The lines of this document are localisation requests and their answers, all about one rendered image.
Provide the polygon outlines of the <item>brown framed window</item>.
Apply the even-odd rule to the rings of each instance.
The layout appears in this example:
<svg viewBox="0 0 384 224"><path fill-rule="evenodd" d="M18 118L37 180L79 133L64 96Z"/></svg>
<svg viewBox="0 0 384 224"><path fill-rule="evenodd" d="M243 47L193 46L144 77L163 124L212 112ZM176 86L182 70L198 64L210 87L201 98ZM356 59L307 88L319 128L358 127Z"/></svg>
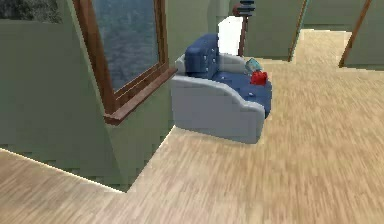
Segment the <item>brown framed window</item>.
<svg viewBox="0 0 384 224"><path fill-rule="evenodd" d="M117 126L176 69L169 64L165 0L71 0L103 103Z"/></svg>

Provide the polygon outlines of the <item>brown door frame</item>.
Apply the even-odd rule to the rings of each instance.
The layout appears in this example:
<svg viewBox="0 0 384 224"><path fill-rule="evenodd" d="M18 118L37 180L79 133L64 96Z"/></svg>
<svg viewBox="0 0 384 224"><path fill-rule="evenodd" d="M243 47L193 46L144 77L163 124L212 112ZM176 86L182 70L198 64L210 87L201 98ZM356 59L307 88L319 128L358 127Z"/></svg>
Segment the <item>brown door frame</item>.
<svg viewBox="0 0 384 224"><path fill-rule="evenodd" d="M296 45L297 45L297 41L298 41L298 38L299 38L299 35L300 35L300 31L301 31L301 28L302 28L302 25L303 25L303 20L304 20L305 13L306 13L306 10L307 10L307 5L308 5L308 0L303 0L302 6L301 6L301 9L300 9L300 13L299 13L299 17L298 17L298 20L297 20L297 23L296 23L295 33L294 33L294 36L293 36L293 39L292 39L291 46L289 48L288 62L291 62L292 59L293 59L294 51L295 51L295 48L296 48Z"/></svg>
<svg viewBox="0 0 384 224"><path fill-rule="evenodd" d="M354 29L352 31L352 34L351 34L351 36L350 36L350 38L348 40L348 43L347 43L347 45L346 45L346 47L344 49L344 52L342 54L342 57L341 57L340 61L339 61L339 64L338 64L339 68L342 68L342 67L345 66L345 61L346 61L346 59L347 59L347 57L348 57L348 55L350 53L350 50L353 47L353 44L354 44L354 42L356 40L356 37L357 37L357 34L358 34L358 32L359 32L359 30L361 28L361 25L362 25L362 23L363 23L363 21L365 19L365 16L366 16L366 14L367 14L367 12L369 10L369 7L370 7L371 3L372 3L372 0L365 0L365 2L364 2L364 5L363 5L363 7L362 7L362 9L360 11L360 14L359 14L359 17L358 17L356 23L355 23L355 26L354 26Z"/></svg>

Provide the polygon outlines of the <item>pale blue crumpled object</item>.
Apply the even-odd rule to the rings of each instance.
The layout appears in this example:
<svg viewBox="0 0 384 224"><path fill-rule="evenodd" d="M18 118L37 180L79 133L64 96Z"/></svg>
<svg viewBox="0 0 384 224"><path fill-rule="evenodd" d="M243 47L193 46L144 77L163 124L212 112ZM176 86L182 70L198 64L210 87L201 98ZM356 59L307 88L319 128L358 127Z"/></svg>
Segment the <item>pale blue crumpled object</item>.
<svg viewBox="0 0 384 224"><path fill-rule="evenodd" d="M248 74L252 74L255 71L261 71L262 67L256 59L251 58L245 63L245 69Z"/></svg>

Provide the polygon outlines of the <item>red box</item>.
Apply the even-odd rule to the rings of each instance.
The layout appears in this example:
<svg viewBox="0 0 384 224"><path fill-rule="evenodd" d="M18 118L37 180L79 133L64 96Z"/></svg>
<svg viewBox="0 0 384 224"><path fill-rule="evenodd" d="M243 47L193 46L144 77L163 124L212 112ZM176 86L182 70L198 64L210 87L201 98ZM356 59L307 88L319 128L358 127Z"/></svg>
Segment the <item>red box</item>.
<svg viewBox="0 0 384 224"><path fill-rule="evenodd" d="M253 85L265 86L267 79L268 79L268 74L266 72L257 70L252 73L250 83Z"/></svg>

